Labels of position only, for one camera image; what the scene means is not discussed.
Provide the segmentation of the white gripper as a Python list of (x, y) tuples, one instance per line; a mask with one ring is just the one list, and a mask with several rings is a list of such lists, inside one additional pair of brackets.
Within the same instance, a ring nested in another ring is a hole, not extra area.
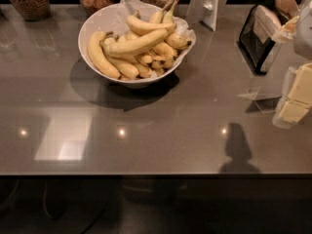
[[(276, 43), (293, 42), (294, 51), (312, 59), (312, 0), (275, 0), (275, 6), (290, 19), (275, 32), (271, 39)], [(282, 95), (289, 100), (312, 105), (312, 63), (299, 68), (290, 67), (285, 75)]]

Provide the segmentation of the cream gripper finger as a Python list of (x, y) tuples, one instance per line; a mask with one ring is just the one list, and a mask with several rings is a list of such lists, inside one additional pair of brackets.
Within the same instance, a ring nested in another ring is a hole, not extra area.
[(275, 109), (272, 123), (276, 127), (290, 129), (297, 125), (309, 110), (310, 108), (304, 104), (295, 101), (280, 100)]

